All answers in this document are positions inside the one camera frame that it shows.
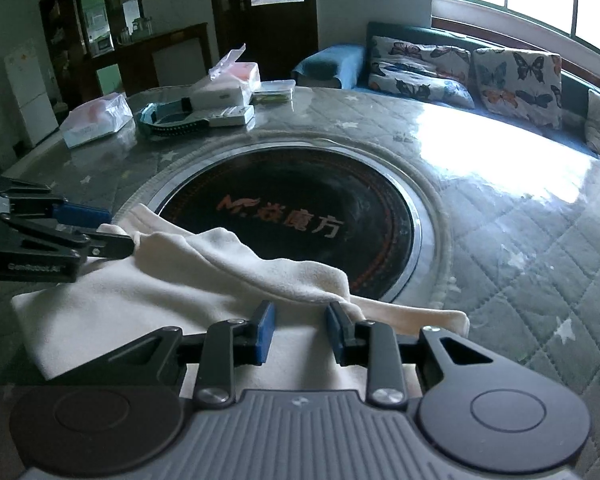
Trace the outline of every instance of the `cream fabric garment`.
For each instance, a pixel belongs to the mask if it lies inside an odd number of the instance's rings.
[[[13,298],[27,350],[46,378],[55,377],[157,328],[204,332],[212,323],[249,318],[262,300],[277,306],[267,363],[237,369],[244,388],[355,388],[366,370],[333,358],[324,307],[339,301],[353,320],[365,317],[416,334],[428,324],[466,335],[462,312],[399,306],[352,296],[344,272],[316,262],[262,260],[224,228],[192,234],[136,206],[120,226],[135,253],[90,260],[75,283]],[[183,396],[190,396],[193,370]]]

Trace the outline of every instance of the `silver rim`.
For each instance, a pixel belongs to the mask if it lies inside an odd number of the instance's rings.
[[[158,215],[161,213],[163,208],[169,203],[169,200],[175,195],[175,193],[181,189],[183,186],[186,186],[191,180],[196,178],[203,171],[208,170],[212,166],[219,164],[220,162],[224,162],[229,160],[230,158],[234,158],[238,155],[242,155],[244,153],[250,152],[262,152],[265,150],[272,150],[275,148],[309,148],[311,150],[319,150],[322,152],[333,152],[339,153],[344,156],[348,156],[349,158],[353,158],[354,160],[358,160],[363,164],[373,168],[382,176],[385,177],[389,181],[389,183],[395,187],[395,189],[400,193],[400,196],[404,200],[409,212],[411,214],[411,219],[413,220],[413,246],[411,248],[411,254],[407,260],[407,264],[404,267],[404,270],[396,280],[396,282],[389,288],[389,290],[382,295],[380,301],[391,302],[396,296],[400,293],[400,291],[404,288],[406,283],[409,281],[409,278],[413,274],[413,270],[416,267],[416,263],[420,256],[420,248],[422,245],[422,226],[420,222],[420,214],[416,205],[413,201],[413,197],[417,198],[416,192],[412,189],[410,184],[405,181],[405,179],[392,171],[391,169],[385,167],[380,162],[358,153],[354,150],[350,150],[348,148],[344,148],[341,146],[333,146],[333,147],[318,147],[310,142],[264,142],[262,144],[258,144],[256,146],[244,146],[241,148],[235,148],[233,150],[227,150],[226,152],[219,153],[218,155],[206,158],[205,160],[193,164],[188,168],[185,168],[174,176],[171,180],[169,180],[164,186],[162,186],[158,192],[153,196],[151,201],[147,204],[147,207],[155,211]]]

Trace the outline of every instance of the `sofa armrest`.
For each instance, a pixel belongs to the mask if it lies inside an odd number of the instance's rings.
[[[318,81],[336,78],[340,87],[348,90],[358,81],[365,65],[365,53],[363,45],[333,45],[302,60],[293,72]]]

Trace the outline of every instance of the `green window frame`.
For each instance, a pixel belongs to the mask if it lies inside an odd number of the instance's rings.
[[[529,16],[528,14],[522,14],[520,12],[516,12],[515,10],[509,9],[509,7],[508,7],[509,0],[504,0],[504,6],[492,4],[491,2],[485,2],[484,0],[464,0],[464,1],[471,2],[474,4],[479,4],[479,5],[482,5],[485,7],[490,7],[491,9],[501,10],[502,12],[506,12],[507,14],[512,14],[513,16],[518,16],[519,18],[524,18],[526,20],[529,20],[530,22],[536,23],[537,25],[541,25],[544,28],[548,28],[549,30],[554,31],[557,34],[564,36],[565,38],[570,38],[571,40],[576,41],[577,43],[587,47],[589,50],[592,50],[593,52],[595,52],[596,54],[598,54],[600,56],[600,49],[598,47],[590,44],[589,42],[583,40],[582,38],[579,38],[576,35],[576,25],[578,23],[578,0],[573,0],[573,12],[571,15],[571,31],[568,33],[563,30],[560,30],[559,28],[553,27],[552,25],[549,25],[548,23],[542,22],[540,20],[536,20],[533,16]]]

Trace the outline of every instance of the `window sill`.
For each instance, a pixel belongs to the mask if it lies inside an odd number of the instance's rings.
[[[432,0],[431,15],[493,30],[537,45],[600,77],[600,54],[559,32],[508,12],[465,0]]]

